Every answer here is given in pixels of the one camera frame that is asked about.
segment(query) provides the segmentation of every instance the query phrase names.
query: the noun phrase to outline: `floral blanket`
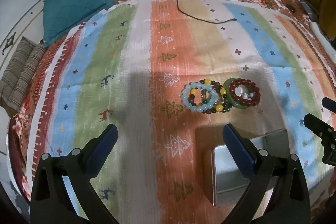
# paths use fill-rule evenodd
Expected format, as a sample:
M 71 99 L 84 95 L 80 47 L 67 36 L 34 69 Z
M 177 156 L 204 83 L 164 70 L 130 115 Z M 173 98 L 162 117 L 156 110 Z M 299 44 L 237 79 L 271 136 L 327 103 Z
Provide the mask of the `floral blanket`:
M 329 167 L 303 117 L 336 128 L 321 105 L 336 100 L 335 71 L 297 0 L 179 0 L 199 18 L 237 19 L 217 25 L 180 13 L 176 0 L 115 1 L 53 44 L 31 82 L 12 127 L 27 198 L 42 153 L 66 155 L 109 123 L 119 139 L 91 184 L 120 223 L 220 223 L 231 207 L 204 195 L 202 155 L 222 144 L 228 122 L 243 136 L 286 128 L 308 187 L 317 185 Z M 231 77 L 255 82 L 261 104 L 211 115 L 183 107 L 189 82 Z

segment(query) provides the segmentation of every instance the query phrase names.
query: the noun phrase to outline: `blue gripper pad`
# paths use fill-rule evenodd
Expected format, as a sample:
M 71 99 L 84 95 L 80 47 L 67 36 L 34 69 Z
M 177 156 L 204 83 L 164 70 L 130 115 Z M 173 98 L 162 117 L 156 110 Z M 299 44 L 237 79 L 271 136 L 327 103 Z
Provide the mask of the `blue gripper pad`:
M 98 138 L 94 138 L 87 143 L 86 146 L 93 146 L 85 161 L 85 173 L 88 178 L 95 178 L 99 174 L 117 140 L 117 127 L 109 124 Z
M 329 99 L 328 97 L 324 97 L 322 99 L 322 106 L 334 113 L 336 113 L 336 102 Z
M 249 139 L 242 138 L 230 123 L 223 128 L 223 140 L 243 177 L 254 180 L 256 160 L 250 153 L 256 153 L 257 148 Z

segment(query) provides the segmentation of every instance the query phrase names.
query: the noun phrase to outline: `blue stripe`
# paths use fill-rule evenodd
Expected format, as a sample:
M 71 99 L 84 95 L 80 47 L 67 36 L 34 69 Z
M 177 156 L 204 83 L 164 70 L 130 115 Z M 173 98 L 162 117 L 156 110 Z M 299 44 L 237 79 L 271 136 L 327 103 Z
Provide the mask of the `blue stripe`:
M 300 124 L 300 120 L 303 120 L 307 113 L 305 113 L 299 89 L 293 76 L 293 69 L 280 54 L 276 43 L 268 36 L 262 27 L 258 25 L 243 6 L 230 3 L 223 3 L 223 5 L 233 14 L 233 17 L 237 19 L 237 23 L 245 29 L 253 41 L 258 54 L 273 71 L 287 129 L 294 138 L 294 153 L 299 156 L 302 165 L 308 160 L 308 166 L 303 168 L 303 170 L 306 179 L 311 181 L 310 185 L 315 185 L 318 178 L 315 163 L 315 144 L 312 139 L 312 133 L 305 128 L 304 125 Z M 296 103 L 295 108 L 291 105 L 293 101 Z M 304 140 L 306 140 L 306 142 L 309 140 L 306 148 L 302 146 Z
M 57 150 L 59 147 L 62 151 L 60 156 L 69 154 L 74 148 L 76 105 L 80 85 L 84 80 L 85 70 L 91 62 L 96 43 L 98 42 L 99 35 L 107 18 L 108 14 L 98 13 L 85 24 L 85 27 L 81 31 L 84 38 L 82 41 L 79 41 L 68 66 L 64 70 L 65 75 L 62 76 L 60 80 L 58 87 L 58 105 L 55 106 L 56 109 L 53 114 L 55 119 L 52 124 L 52 140 L 49 144 L 50 148 L 48 148 L 50 149 L 48 152 L 53 157 L 58 156 Z M 72 204 L 76 212 L 79 213 L 78 204 L 76 202 L 77 199 L 70 181 L 67 177 L 63 179 Z

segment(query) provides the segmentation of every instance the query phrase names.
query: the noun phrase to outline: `bracelet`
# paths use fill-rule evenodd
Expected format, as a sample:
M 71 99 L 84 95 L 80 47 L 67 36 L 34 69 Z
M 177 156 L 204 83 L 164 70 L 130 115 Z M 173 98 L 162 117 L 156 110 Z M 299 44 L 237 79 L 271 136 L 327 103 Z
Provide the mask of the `bracelet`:
M 201 103 L 194 102 L 197 90 L 201 90 Z M 182 104 L 191 112 L 228 112 L 232 107 L 245 109 L 260 103 L 260 89 L 251 80 L 230 78 L 221 85 L 210 79 L 191 82 L 182 90 Z

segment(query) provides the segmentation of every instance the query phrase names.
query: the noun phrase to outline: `yellow bead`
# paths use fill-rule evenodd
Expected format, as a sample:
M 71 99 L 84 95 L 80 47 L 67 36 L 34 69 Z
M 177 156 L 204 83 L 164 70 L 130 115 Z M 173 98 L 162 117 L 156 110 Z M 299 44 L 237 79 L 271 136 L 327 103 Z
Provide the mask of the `yellow bead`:
M 221 112 L 223 110 L 223 106 L 222 105 L 216 105 L 216 111 L 217 112 Z
M 196 94 L 197 93 L 197 89 L 191 89 L 191 91 L 190 91 L 190 94 Z
M 219 92 L 221 93 L 221 95 L 224 95 L 224 94 L 226 94 L 226 89 L 222 88 L 222 89 L 220 89 Z

